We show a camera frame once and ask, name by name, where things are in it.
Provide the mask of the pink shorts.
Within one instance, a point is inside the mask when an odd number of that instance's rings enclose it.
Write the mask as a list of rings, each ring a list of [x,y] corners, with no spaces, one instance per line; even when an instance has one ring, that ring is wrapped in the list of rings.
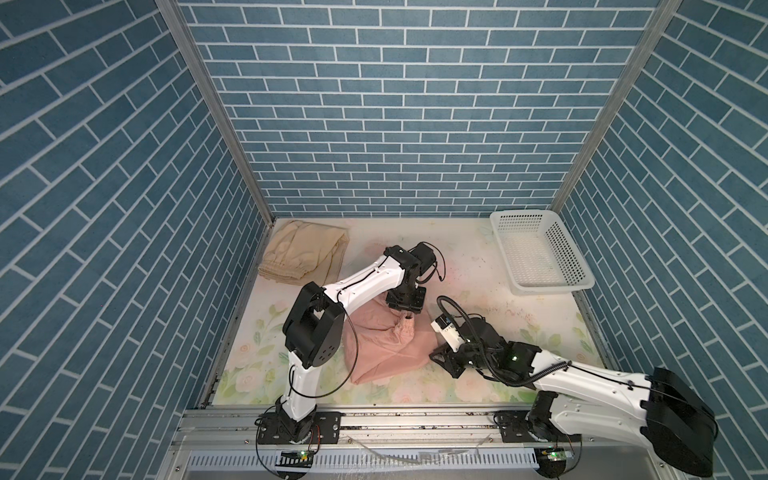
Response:
[[[426,314],[392,309],[381,294],[351,314],[343,347],[351,382],[363,384],[423,367],[438,339]]]

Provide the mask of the white plastic basket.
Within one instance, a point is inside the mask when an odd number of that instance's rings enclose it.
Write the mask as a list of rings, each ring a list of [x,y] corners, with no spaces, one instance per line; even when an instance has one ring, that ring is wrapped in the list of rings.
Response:
[[[557,213],[497,211],[490,222],[514,294],[566,294],[595,285],[587,261]]]

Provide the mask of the beige shorts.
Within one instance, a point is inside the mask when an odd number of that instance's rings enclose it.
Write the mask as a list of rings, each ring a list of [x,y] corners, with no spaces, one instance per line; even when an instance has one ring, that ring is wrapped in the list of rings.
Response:
[[[323,286],[339,279],[349,243],[339,227],[299,220],[289,221],[270,239],[259,266],[259,275],[278,283]]]

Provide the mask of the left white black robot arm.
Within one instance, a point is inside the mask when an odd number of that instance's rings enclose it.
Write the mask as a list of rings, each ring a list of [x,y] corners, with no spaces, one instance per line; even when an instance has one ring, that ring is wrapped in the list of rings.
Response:
[[[289,374],[276,410],[294,424],[311,419],[321,397],[317,392],[321,367],[341,345],[345,320],[380,295],[396,312],[420,313],[424,284],[437,265],[435,250],[426,242],[411,249],[395,245],[347,278],[324,286],[314,282],[303,286],[282,327]]]

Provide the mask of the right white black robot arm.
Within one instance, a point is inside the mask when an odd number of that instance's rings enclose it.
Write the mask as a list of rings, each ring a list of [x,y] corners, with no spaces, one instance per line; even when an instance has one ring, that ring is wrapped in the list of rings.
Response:
[[[712,475],[715,414],[675,372],[590,367],[507,341],[477,315],[457,322],[442,314],[431,326],[444,342],[430,358],[453,378],[473,369],[486,380],[535,391],[525,423],[537,440],[596,436],[646,448],[689,475]]]

